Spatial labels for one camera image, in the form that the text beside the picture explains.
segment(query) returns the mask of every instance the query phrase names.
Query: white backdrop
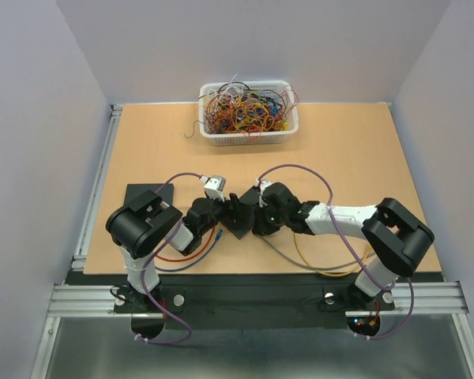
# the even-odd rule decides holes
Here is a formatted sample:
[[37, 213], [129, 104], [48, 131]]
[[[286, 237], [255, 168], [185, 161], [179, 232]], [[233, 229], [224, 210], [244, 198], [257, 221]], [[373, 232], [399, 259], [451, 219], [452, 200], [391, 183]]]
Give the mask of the white backdrop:
[[30, 375], [108, 120], [55, 2], [0, 2], [0, 379]]
[[112, 103], [284, 78], [309, 101], [391, 101], [449, 0], [57, 0]]
[[453, 0], [392, 114], [443, 271], [461, 281], [474, 335], [474, 0]]

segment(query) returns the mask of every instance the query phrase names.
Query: plastic basket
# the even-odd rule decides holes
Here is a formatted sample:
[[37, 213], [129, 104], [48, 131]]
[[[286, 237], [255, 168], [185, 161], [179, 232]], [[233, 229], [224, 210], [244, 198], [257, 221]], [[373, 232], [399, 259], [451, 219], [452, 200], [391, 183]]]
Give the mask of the plastic basket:
[[[291, 91], [291, 86], [286, 81], [245, 81], [253, 90], [272, 89], [277, 93], [282, 93], [285, 90], [292, 103], [295, 102], [295, 97]], [[288, 123], [288, 130], [279, 132], [263, 132], [263, 133], [249, 133], [248, 134], [209, 134], [204, 124], [204, 114], [207, 107], [208, 94], [217, 91], [225, 83], [210, 83], [200, 88], [200, 99], [198, 100], [198, 121], [200, 124], [200, 133], [202, 136], [209, 139], [209, 141], [217, 146], [227, 146], [230, 144], [280, 144], [285, 142], [290, 135], [299, 129], [299, 115], [296, 107], [286, 119]]]

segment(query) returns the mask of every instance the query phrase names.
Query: cable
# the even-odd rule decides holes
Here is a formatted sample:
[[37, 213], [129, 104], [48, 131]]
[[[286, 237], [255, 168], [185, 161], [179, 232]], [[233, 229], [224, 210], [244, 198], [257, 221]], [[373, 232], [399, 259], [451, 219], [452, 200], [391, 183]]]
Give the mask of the cable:
[[298, 103], [291, 86], [279, 94], [252, 90], [238, 81], [223, 84], [207, 97], [203, 122], [207, 133], [243, 133], [250, 139], [252, 133], [288, 130], [287, 118]]
[[305, 170], [305, 171], [308, 171], [310, 172], [311, 174], [313, 174], [314, 176], [316, 176], [318, 179], [320, 179], [323, 183], [325, 183], [325, 186], [326, 186], [326, 189], [329, 191], [329, 199], [328, 201], [326, 202], [326, 205], [327, 205], [327, 208], [328, 208], [328, 212], [329, 212], [329, 216], [330, 216], [330, 219], [332, 220], [332, 224], [333, 224], [333, 227], [335, 228], [335, 230], [337, 231], [337, 233], [339, 234], [340, 236], [340, 239], [342, 239], [342, 242], [346, 245], [346, 247], [348, 248], [349, 252], [352, 254], [352, 256], [355, 258], [356, 262], [360, 265], [360, 267], [362, 268], [362, 270], [367, 274], [367, 276], [369, 277], [369, 279], [371, 280], [372, 283], [374, 283], [374, 285], [381, 289], [382, 291], [390, 291], [393, 287], [394, 287], [394, 283], [392, 283], [390, 286], [388, 287], [383, 287], [377, 280], [376, 278], [372, 275], [372, 273], [369, 271], [369, 269], [367, 268], [367, 266], [363, 263], [363, 261], [360, 259], [360, 257], [358, 256], [358, 254], [356, 253], [356, 251], [353, 249], [353, 246], [351, 246], [351, 243], [349, 243], [348, 239], [346, 238], [346, 236], [344, 235], [343, 231], [341, 230], [340, 226], [339, 226], [339, 223], [337, 222], [335, 216], [333, 215], [333, 212], [332, 212], [332, 200], [333, 200], [333, 191], [332, 191], [332, 187], [330, 186], [330, 184], [326, 181], [325, 178], [323, 178], [319, 173], [317, 173], [316, 171], [310, 169], [309, 167], [305, 167], [305, 166], [302, 166], [301, 164], [295, 164], [295, 163], [285, 163], [285, 164], [280, 164], [278, 166], [275, 166], [275, 167], [272, 167], [272, 168], [269, 168], [266, 172], [264, 172], [263, 174], [261, 174], [259, 177], [258, 177], [258, 180], [262, 180], [264, 176], [266, 176], [268, 173], [272, 172], [272, 171], [275, 171], [279, 168], [283, 168], [283, 167], [295, 167], [295, 168], [300, 168], [301, 170]]
[[374, 302], [372, 303], [371, 305], [371, 311], [369, 312], [369, 314], [367, 316], [365, 316], [364, 320], [366, 320], [367, 318], [372, 318], [372, 314], [374, 313], [374, 307], [376, 307], [376, 315], [378, 315], [378, 310], [379, 310], [379, 300], [376, 298], [374, 300]]
[[178, 178], [179, 176], [194, 176], [195, 178], [201, 178], [202, 175], [200, 174], [195, 174], [194, 172], [180, 172], [178, 174], [175, 174], [173, 177], [171, 177], [170, 179], [168, 179], [164, 184], [162, 184], [160, 187], [158, 187], [155, 191], [155, 193], [159, 193], [161, 191], [162, 188], [164, 188], [168, 183], [170, 183], [171, 181], [173, 181], [175, 178]]
[[214, 240], [214, 242], [213, 242], [213, 244], [211, 245], [211, 247], [209, 247], [209, 248], [207, 249], [207, 251], [204, 253], [204, 255], [202, 255], [202, 256], [201, 256], [200, 258], [198, 258], [196, 261], [191, 262], [189, 265], [186, 265], [186, 266], [181, 267], [181, 268], [160, 268], [160, 267], [156, 266], [156, 270], [161, 271], [161, 272], [180, 272], [180, 271], [186, 270], [187, 268], [190, 268], [190, 267], [192, 267], [192, 266], [195, 266], [198, 262], [200, 262], [202, 259], [204, 259], [205, 257], [207, 257], [207, 254], [209, 254], [212, 249], [214, 249], [214, 246], [215, 246], [216, 243], [220, 240], [222, 234], [223, 234], [223, 229], [220, 229], [220, 231], [218, 231], [218, 234], [216, 235], [216, 239]]
[[111, 288], [109, 288], [109, 292], [111, 292], [112, 297], [113, 297], [113, 298], [116, 298], [116, 299], [118, 299], [118, 300], [121, 300], [122, 302], [131, 302], [130, 300], [128, 300], [128, 299], [125, 298], [124, 296], [120, 296], [117, 291], [116, 291], [116, 292], [113, 291], [115, 288], [118, 288], [118, 289], [119, 289], [120, 287], [126, 287], [126, 285], [124, 285], [124, 284], [121, 285], [121, 286], [116, 286], [116, 285], [114, 285], [114, 286], [112, 286]]
[[385, 334], [381, 334], [380, 336], [362, 336], [360, 334], [356, 334], [357, 336], [362, 336], [366, 340], [383, 340], [385, 338], [391, 337], [394, 334], [397, 334], [400, 330], [404, 328], [405, 325], [407, 325], [408, 322], [411, 320], [412, 316], [412, 310], [414, 309], [414, 288], [412, 287], [412, 282], [410, 278], [408, 279], [408, 284], [409, 284], [409, 290], [411, 291], [411, 305], [409, 306], [409, 311], [405, 319], [402, 321], [402, 324], [398, 325], [394, 330], [387, 332]]
[[211, 230], [211, 234], [209, 238], [207, 238], [207, 241], [205, 242], [205, 245], [198, 251], [198, 253], [192, 254], [189, 257], [183, 258], [183, 259], [170, 259], [170, 258], [164, 258], [161, 257], [159, 254], [156, 255], [156, 257], [162, 261], [166, 262], [186, 262], [186, 261], [191, 261], [192, 259], [198, 257], [200, 254], [204, 252], [205, 249], [207, 249], [207, 246], [209, 246], [209, 243], [211, 242], [211, 239], [213, 239], [214, 231], [216, 230], [216, 227], [214, 227]]
[[[307, 265], [303, 265], [293, 259], [291, 259], [288, 255], [286, 255], [285, 253], [283, 253], [281, 250], [279, 250], [277, 247], [275, 247], [268, 239], [266, 238], [263, 238], [262, 236], [258, 236], [263, 242], [265, 242], [267, 245], [269, 245], [269, 247], [274, 250], [276, 253], [278, 253], [279, 255], [281, 255], [285, 260], [287, 260], [288, 262], [290, 262], [291, 264], [297, 266], [297, 267], [300, 267], [300, 268], [305, 268], [306, 270], [311, 270], [311, 271], [314, 271], [314, 270], [320, 270], [320, 271], [334, 271], [334, 270], [338, 270], [340, 268], [346, 268], [346, 267], [349, 267], [351, 265], [354, 265], [356, 263], [356, 261], [353, 261], [353, 262], [349, 262], [349, 263], [345, 263], [343, 265], [338, 265], [338, 266], [333, 266], [333, 267], [310, 267], [310, 266], [307, 266]], [[371, 253], [369, 254], [369, 257], [372, 257], [374, 256], [375, 253]]]
[[381, 312], [381, 309], [379, 308], [379, 300], [376, 300], [376, 306], [377, 306], [376, 316], [375, 316], [374, 319], [369, 323], [370, 326], [374, 326], [374, 324], [376, 323], [376, 321], [377, 321], [378, 318], [379, 318], [379, 313]]
[[[302, 258], [302, 260], [305, 262], [306, 265], [309, 267], [312, 267], [313, 265], [307, 260], [306, 256], [302, 253], [302, 251], [299, 248], [299, 244], [297, 242], [297, 234], [293, 233], [293, 242], [295, 243], [295, 248], [297, 249], [297, 253], [299, 253], [299, 256]], [[362, 261], [365, 261], [368, 257], [369, 254], [372, 252], [372, 249], [369, 248], [369, 246], [365, 249], [365, 253], [363, 254]], [[353, 267], [351, 270], [347, 272], [327, 272], [327, 271], [322, 271], [322, 270], [315, 270], [318, 274], [323, 275], [323, 276], [331, 276], [334, 278], [340, 278], [342, 276], [348, 276], [351, 275], [353, 272], [355, 272], [357, 269], [359, 269], [360, 266], [356, 265]]]
[[[165, 186], [167, 185], [168, 183], [170, 183], [172, 180], [174, 180], [175, 178], [178, 178], [180, 176], [194, 176], [196, 178], [201, 178], [201, 175], [199, 174], [195, 174], [194, 172], [181, 172], [179, 174], [176, 174], [174, 176], [172, 176], [170, 179], [168, 179], [164, 184], [162, 184], [157, 190], [156, 192], [160, 192], [160, 190]], [[147, 269], [147, 267], [151, 264], [152, 260], [154, 259], [154, 257], [156, 255], [158, 255], [158, 253], [166, 246], [168, 245], [168, 243], [175, 237], [175, 235], [177, 234], [177, 232], [179, 231], [179, 228], [181, 227], [181, 224], [182, 224], [182, 221], [179, 220], [175, 226], [175, 229], [174, 229], [174, 232], [168, 237], [165, 239], [164, 243], [156, 249], [156, 251], [153, 251], [152, 254], [151, 254], [151, 257], [148, 258], [148, 260], [144, 263], [144, 266], [142, 266], [142, 270], [141, 270], [141, 285], [142, 285], [142, 288], [144, 290], [144, 293], [146, 294], [146, 296], [149, 298], [149, 300], [151, 300], [151, 302], [155, 305], [156, 308], [158, 308], [163, 314], [166, 314], [167, 316], [169, 316], [172, 320], [178, 322], [179, 324], [181, 324], [182, 326], [184, 326], [187, 330], [187, 334], [184, 335], [183, 337], [180, 337], [176, 340], [171, 340], [171, 341], [155, 341], [155, 340], [148, 340], [147, 338], [143, 338], [141, 335], [139, 334], [135, 334], [135, 338], [141, 340], [141, 341], [144, 341], [146, 343], [152, 343], [152, 344], [155, 344], [155, 345], [174, 345], [176, 343], [180, 343], [182, 341], [186, 341], [188, 340], [190, 337], [191, 337], [191, 333], [192, 333], [192, 328], [190, 326], [190, 324], [188, 324], [186, 321], [184, 321], [181, 317], [177, 317], [176, 315], [174, 315], [173, 313], [169, 312], [169, 310], [162, 306], [148, 291], [148, 287], [147, 287], [147, 284], [145, 283], [145, 270]]]
[[[202, 95], [202, 96], [198, 97], [198, 99], [195, 101], [194, 104], [195, 104], [195, 105], [198, 105], [198, 100], [200, 100], [200, 99], [203, 98], [204, 96], [205, 96], [205, 95]], [[195, 112], [196, 112], [196, 109], [197, 109], [197, 108], [194, 107], [194, 117], [195, 117], [195, 118], [197, 117], [197, 114], [195, 113]], [[203, 122], [200, 122], [200, 121], [198, 121], [198, 120], [193, 121], [193, 124], [191, 125], [191, 135], [190, 135], [190, 136], [187, 136], [187, 135], [186, 135], [186, 132], [185, 132], [185, 133], [184, 133], [184, 137], [185, 137], [185, 138], [190, 139], [190, 138], [192, 138], [192, 137], [195, 135], [195, 122], [198, 122], [198, 123], [200, 123], [200, 124], [203, 124]]]

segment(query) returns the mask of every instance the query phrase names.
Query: blue cable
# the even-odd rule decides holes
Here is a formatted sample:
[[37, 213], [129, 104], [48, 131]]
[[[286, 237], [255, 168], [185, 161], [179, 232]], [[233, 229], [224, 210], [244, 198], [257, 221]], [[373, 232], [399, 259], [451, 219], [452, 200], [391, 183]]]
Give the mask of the blue cable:
[[222, 234], [223, 234], [223, 229], [220, 229], [220, 231], [218, 231], [218, 234], [216, 235], [216, 239], [214, 240], [213, 244], [207, 249], [207, 251], [204, 253], [204, 255], [202, 255], [196, 261], [191, 262], [189, 265], [186, 265], [186, 266], [181, 267], [181, 268], [160, 268], [160, 267], [156, 266], [156, 269], [158, 271], [162, 271], [162, 272], [179, 272], [179, 271], [184, 271], [187, 268], [190, 268], [191, 266], [195, 266], [198, 262], [200, 262], [202, 259], [204, 259], [207, 256], [207, 254], [209, 254], [211, 252], [211, 250], [216, 245], [216, 242], [218, 242], [220, 240]]

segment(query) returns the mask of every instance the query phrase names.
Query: wooden board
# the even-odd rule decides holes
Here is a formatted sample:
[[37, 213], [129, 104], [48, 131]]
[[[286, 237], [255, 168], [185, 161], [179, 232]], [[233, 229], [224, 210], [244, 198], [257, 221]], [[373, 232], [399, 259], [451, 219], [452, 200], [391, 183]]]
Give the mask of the wooden board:
[[[335, 205], [371, 205], [395, 197], [424, 220], [404, 153], [386, 104], [300, 104], [299, 131], [283, 144], [212, 146], [196, 131], [191, 134], [195, 106], [191, 104], [126, 105], [115, 139], [103, 195], [88, 251], [85, 273], [126, 272], [121, 253], [105, 231], [108, 216], [122, 205], [128, 183], [164, 182], [182, 171], [227, 179], [225, 193], [242, 194], [256, 177], [281, 163], [299, 163], [324, 175], [335, 193]], [[326, 201], [328, 192], [313, 175], [284, 168], [267, 176], [281, 181], [301, 200]], [[196, 178], [174, 180], [174, 206], [186, 212], [203, 196]], [[299, 261], [292, 232], [284, 228], [270, 240]], [[359, 253], [365, 242], [353, 240]], [[338, 236], [300, 235], [299, 244], [315, 265], [352, 261]], [[173, 249], [162, 255], [180, 258]], [[163, 268], [182, 264], [156, 262]], [[434, 248], [420, 271], [441, 271]], [[246, 235], [241, 241], [224, 232], [214, 251], [185, 272], [264, 273], [305, 272], [277, 256], [263, 241]]]

